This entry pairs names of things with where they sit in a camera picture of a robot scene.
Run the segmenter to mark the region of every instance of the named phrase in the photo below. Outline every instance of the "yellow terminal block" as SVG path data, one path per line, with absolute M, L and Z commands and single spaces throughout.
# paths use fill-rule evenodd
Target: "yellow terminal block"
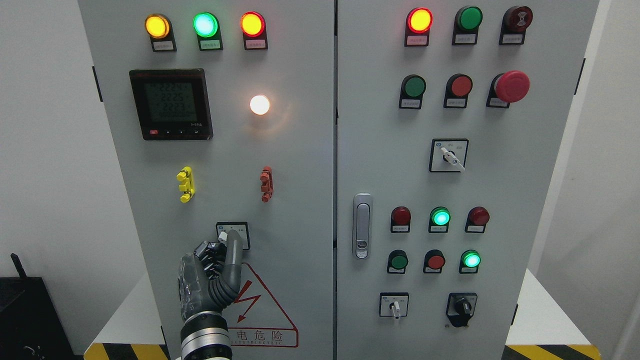
M 175 176 L 176 180 L 180 181 L 178 190 L 183 194 L 180 196 L 180 201 L 185 204 L 189 202 L 196 193 L 196 187 L 193 184 L 193 171 L 191 167 L 183 167 L 182 170 Z

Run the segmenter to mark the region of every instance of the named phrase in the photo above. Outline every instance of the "warning sign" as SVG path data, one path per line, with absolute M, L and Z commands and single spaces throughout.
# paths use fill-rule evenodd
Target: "warning sign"
M 223 314 L 233 346 L 298 347 L 298 328 L 248 263 L 242 266 L 240 294 Z

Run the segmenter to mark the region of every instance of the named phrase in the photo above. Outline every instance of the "electrical control cabinet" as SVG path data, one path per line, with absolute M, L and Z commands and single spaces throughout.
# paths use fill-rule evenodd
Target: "electrical control cabinet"
M 241 295 L 223 312 L 234 358 L 330 359 L 333 1 L 79 5 L 172 359 L 180 356 L 183 323 L 180 258 L 215 240 L 217 227 L 250 244 Z M 204 73 L 211 126 L 206 117 L 183 116 L 200 114 L 205 101 L 175 71 L 171 80 L 140 85 L 153 121 L 139 120 L 130 71 L 158 69 L 202 70 L 189 73 Z M 250 107 L 256 95 L 264 97 Z M 192 97 L 196 110 L 185 102 Z M 252 111 L 266 106 L 263 115 Z
M 337 3 L 338 360 L 500 358 L 597 5 Z

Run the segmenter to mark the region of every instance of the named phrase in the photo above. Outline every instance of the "white indicator light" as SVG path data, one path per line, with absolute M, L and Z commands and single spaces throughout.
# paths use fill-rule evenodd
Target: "white indicator light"
M 269 111 L 271 104 L 269 103 L 269 99 L 264 95 L 256 95 L 251 98 L 249 102 L 249 107 L 251 111 L 253 111 L 256 115 L 264 115 Z

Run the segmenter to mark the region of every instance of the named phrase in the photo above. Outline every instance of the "robotic hand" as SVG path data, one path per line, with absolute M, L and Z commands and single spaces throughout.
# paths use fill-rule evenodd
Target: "robotic hand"
M 242 239 L 235 230 L 182 257 L 178 270 L 182 360 L 231 360 L 227 321 L 221 313 L 238 296 L 241 264 Z

